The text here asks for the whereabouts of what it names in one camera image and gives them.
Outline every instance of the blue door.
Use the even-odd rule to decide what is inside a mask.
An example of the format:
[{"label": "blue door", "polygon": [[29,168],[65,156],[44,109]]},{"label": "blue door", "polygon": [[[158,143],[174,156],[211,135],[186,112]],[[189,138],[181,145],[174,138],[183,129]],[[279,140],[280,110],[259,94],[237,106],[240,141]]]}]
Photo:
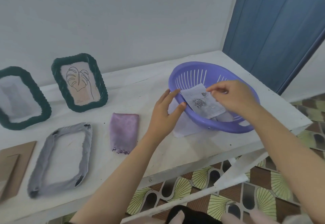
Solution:
[{"label": "blue door", "polygon": [[237,0],[223,52],[282,93],[325,36],[325,0]]}]

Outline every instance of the cardboard piece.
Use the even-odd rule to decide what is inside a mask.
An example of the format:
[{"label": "cardboard piece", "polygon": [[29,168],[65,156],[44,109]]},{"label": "cardboard piece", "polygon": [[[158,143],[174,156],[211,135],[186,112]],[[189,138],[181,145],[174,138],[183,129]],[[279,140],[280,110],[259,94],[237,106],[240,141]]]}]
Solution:
[{"label": "cardboard piece", "polygon": [[0,199],[15,168],[19,154],[8,156],[0,161]]},{"label": "cardboard piece", "polygon": [[18,194],[19,187],[21,185],[22,179],[24,178],[35,144],[36,141],[32,141],[29,143],[6,148],[0,151],[0,161],[3,161],[9,156],[19,154],[16,166],[11,174],[11,177],[9,178],[9,181],[7,182],[7,187],[2,193],[2,198],[0,199],[0,201],[5,201]]}]

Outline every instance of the purple cloth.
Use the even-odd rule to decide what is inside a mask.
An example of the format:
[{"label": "purple cloth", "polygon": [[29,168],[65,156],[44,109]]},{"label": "purple cloth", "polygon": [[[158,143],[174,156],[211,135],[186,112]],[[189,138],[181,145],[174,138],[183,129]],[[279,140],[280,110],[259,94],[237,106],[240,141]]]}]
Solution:
[{"label": "purple cloth", "polygon": [[139,115],[113,113],[109,129],[112,151],[129,154],[136,146]]}]

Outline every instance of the patterned floor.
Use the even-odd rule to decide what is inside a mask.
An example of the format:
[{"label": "patterned floor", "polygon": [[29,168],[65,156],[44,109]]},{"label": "patterned floor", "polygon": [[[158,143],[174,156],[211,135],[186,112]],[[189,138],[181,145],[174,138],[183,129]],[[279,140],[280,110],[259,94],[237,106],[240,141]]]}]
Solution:
[{"label": "patterned floor", "polygon": [[[298,137],[324,159],[325,94],[295,102],[292,105],[313,121],[313,124]],[[229,168],[229,161],[223,161],[137,190],[125,215],[134,215],[211,187]],[[218,220],[223,213],[229,212],[247,224],[253,223],[249,213],[256,208],[280,223],[286,216],[302,212],[298,199],[290,191],[270,157],[247,172],[246,176],[249,178],[247,182],[188,202],[185,205],[193,210],[203,211]],[[153,217],[165,220],[168,213],[167,210]],[[67,221],[72,215],[63,218]]]}]

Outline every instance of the basket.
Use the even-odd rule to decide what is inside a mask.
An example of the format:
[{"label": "basket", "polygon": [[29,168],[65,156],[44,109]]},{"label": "basket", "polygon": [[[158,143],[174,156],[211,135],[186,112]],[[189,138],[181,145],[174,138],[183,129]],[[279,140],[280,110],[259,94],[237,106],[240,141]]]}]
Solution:
[{"label": "basket", "polygon": [[[258,101],[258,103],[260,103],[256,91],[249,84],[224,67],[206,62],[185,62],[178,65],[174,68],[169,77],[168,86],[170,91],[174,91],[178,88],[185,90],[200,83],[203,83],[205,87],[209,87],[223,80],[242,81],[250,87],[255,99]],[[176,95],[175,99],[178,103],[185,102],[180,93]],[[231,122],[220,122],[206,119],[196,114],[189,106],[185,108],[185,113],[194,123],[206,129],[219,130],[229,133],[246,133],[254,130],[252,125],[240,125],[240,122],[244,121],[244,119],[232,112],[230,112],[233,116],[233,121]]]}]

